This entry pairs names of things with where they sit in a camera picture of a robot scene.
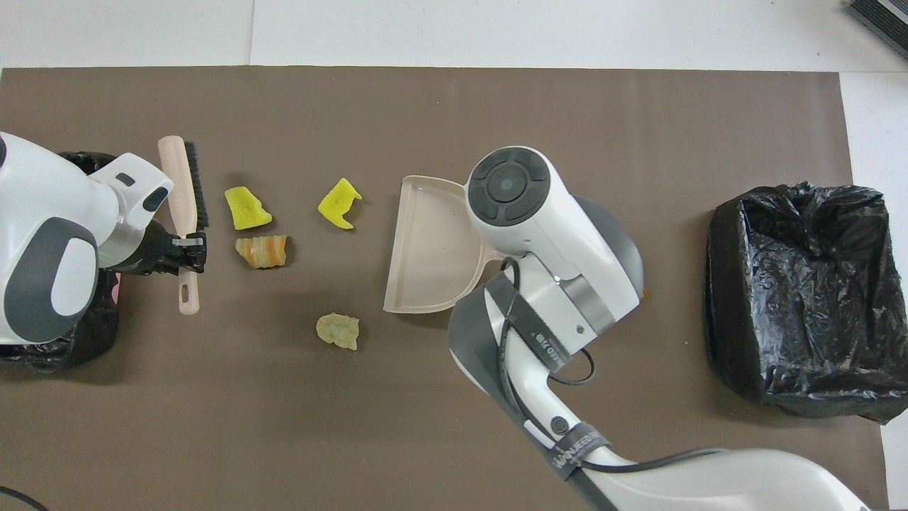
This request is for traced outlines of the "beige brush black bristles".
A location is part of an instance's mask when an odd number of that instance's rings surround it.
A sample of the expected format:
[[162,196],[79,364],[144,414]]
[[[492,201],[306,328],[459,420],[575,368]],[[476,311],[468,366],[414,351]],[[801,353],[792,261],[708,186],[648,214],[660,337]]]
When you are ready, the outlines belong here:
[[[185,237],[188,233],[204,233],[208,222],[194,145],[179,136],[165,136],[157,146],[161,169],[172,181],[167,205],[175,235]],[[186,270],[177,275],[179,313],[185,316],[200,310],[198,275]]]

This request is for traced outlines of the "orange striped croissant piece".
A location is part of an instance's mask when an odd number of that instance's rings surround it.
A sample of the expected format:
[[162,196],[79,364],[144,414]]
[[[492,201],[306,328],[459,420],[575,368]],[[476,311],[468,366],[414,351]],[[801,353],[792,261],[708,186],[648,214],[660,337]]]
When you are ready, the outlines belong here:
[[287,264],[287,243],[285,235],[241,237],[234,241],[238,256],[252,269],[279,268]]

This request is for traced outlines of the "yellow sponge piece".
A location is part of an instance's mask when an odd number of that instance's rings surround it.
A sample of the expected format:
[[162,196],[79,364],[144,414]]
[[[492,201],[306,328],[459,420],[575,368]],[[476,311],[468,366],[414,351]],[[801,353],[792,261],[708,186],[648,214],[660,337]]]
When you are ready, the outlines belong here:
[[247,187],[232,187],[224,191],[225,200],[231,213],[231,222],[237,231],[256,229],[273,221],[262,201]]
[[346,219],[345,214],[350,212],[357,200],[363,200],[361,193],[343,177],[322,197],[317,211],[338,229],[353,230],[354,224]]

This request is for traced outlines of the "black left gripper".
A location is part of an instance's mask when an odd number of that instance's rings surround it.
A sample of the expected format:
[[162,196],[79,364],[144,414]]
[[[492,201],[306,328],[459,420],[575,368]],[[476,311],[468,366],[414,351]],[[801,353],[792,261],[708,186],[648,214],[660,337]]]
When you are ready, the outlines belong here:
[[179,275],[182,270],[201,274],[206,259],[206,233],[179,237],[168,232],[159,221],[150,220],[139,246],[129,258],[114,265],[113,271],[127,275]]

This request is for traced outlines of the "pink bin with black bag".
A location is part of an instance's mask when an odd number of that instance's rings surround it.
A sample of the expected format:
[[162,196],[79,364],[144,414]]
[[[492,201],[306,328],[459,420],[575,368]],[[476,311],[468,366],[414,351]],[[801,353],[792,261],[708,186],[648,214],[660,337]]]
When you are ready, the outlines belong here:
[[120,220],[111,185],[0,133],[0,366],[51,374],[113,346],[118,278],[101,246]]

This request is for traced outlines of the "beige plastic dustpan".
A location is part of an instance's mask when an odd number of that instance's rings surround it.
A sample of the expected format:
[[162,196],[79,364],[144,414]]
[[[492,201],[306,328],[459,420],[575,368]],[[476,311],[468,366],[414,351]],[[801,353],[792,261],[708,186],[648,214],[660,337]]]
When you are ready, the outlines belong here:
[[422,175],[402,179],[384,311],[450,309],[473,291],[496,260],[500,256],[468,217],[462,184]]

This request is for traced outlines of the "brown paper mat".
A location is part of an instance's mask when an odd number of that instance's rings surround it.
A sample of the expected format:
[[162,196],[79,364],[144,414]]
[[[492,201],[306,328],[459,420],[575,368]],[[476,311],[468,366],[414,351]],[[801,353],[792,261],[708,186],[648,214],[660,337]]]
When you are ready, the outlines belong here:
[[[448,352],[448,312],[382,309],[400,182],[463,183],[504,145],[554,162],[638,244],[648,298],[555,391],[620,456],[780,449],[887,507],[879,427],[749,403],[707,365],[714,208],[754,187],[848,183],[838,75],[590,69],[7,69],[0,131],[156,160],[195,142],[211,225],[201,310],[169,275],[120,289],[116,345],[54,375],[0,366],[0,485],[52,511],[586,511]],[[342,230],[317,211],[347,178]],[[224,191],[273,215],[237,231]],[[241,237],[285,235],[250,268]],[[359,349],[316,321],[360,320]]]

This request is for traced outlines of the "dark ribbed object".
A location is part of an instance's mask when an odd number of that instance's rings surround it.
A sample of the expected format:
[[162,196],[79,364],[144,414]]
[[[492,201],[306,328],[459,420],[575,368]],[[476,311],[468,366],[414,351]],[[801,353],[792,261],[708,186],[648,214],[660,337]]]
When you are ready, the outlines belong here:
[[908,0],[849,0],[847,9],[876,32],[908,43]]

